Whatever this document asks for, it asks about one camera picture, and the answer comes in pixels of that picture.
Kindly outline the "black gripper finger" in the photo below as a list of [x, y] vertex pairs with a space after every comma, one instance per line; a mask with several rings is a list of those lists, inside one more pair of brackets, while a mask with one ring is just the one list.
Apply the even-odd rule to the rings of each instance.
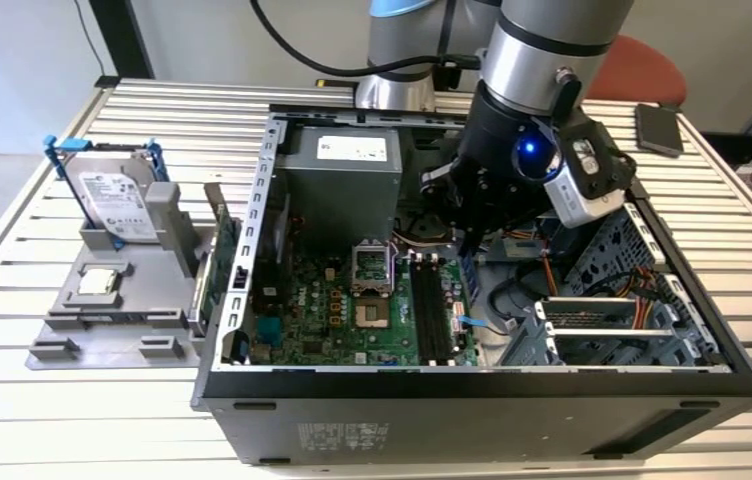
[[443, 224], [463, 232], [460, 256], [477, 251], [477, 170], [475, 163], [452, 161], [420, 175], [420, 193]]
[[473, 253], [481, 251], [484, 239], [493, 232], [525, 224], [549, 208], [551, 203], [541, 196], [504, 196], [497, 201], [480, 201], [473, 215]]

